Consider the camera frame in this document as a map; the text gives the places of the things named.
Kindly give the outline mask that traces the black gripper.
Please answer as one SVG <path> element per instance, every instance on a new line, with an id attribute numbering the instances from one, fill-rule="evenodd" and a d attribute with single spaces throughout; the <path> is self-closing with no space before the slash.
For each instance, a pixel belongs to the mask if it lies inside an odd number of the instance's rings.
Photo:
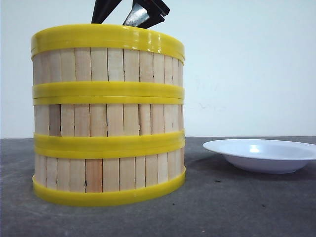
<path id="1" fill-rule="evenodd" d="M 92 15 L 92 24 L 102 24 L 121 0 L 96 0 Z M 170 8 L 162 0 L 134 0 L 133 7 L 123 25 L 143 29 L 162 23 Z"/>

